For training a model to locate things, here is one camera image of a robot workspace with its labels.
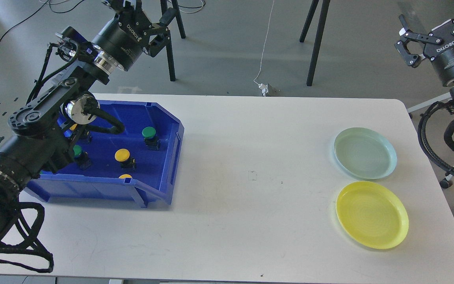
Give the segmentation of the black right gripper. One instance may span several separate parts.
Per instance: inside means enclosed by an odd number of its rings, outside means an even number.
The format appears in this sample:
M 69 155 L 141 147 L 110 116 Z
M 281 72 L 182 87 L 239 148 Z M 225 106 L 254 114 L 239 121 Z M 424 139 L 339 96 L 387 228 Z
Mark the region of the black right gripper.
M 454 82 L 454 18 L 447 20 L 431 30 L 429 34 L 418 34 L 409 28 L 404 15 L 398 17 L 402 24 L 399 32 L 400 39 L 394 47 L 401 55 L 407 66 L 418 67 L 426 57 L 443 86 L 450 86 Z M 410 42 L 423 43 L 424 55 L 410 53 L 407 45 Z

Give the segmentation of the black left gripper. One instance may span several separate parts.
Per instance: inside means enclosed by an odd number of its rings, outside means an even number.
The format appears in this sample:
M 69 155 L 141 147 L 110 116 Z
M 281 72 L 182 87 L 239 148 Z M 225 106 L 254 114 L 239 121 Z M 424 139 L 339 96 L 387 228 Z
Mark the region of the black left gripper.
M 158 22 L 151 22 L 141 6 L 124 6 L 92 40 L 112 56 L 119 68 L 128 71 L 144 53 L 152 58 L 167 47 L 171 39 L 169 24 L 179 10 L 168 8 Z

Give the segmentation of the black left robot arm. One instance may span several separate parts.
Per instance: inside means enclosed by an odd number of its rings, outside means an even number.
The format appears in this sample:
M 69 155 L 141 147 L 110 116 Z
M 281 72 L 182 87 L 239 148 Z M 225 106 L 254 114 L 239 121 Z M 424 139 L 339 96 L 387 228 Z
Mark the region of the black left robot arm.
M 141 54 L 156 56 L 166 49 L 170 80 L 175 80 L 169 24 L 180 21 L 177 5 L 162 6 L 162 17 L 151 22 L 141 1 L 106 0 L 115 16 L 92 40 L 67 27 L 52 44 L 66 61 L 48 76 L 40 75 L 30 97 L 8 120 L 14 135 L 0 148 L 0 252 L 26 249 L 34 243 L 41 221 L 22 244 L 2 242 L 18 218 L 20 192 L 40 172 L 57 172 L 74 160 L 74 144 L 81 133 L 120 134 L 119 119 L 101 110 L 89 88 L 108 84 L 115 69 L 129 70 Z

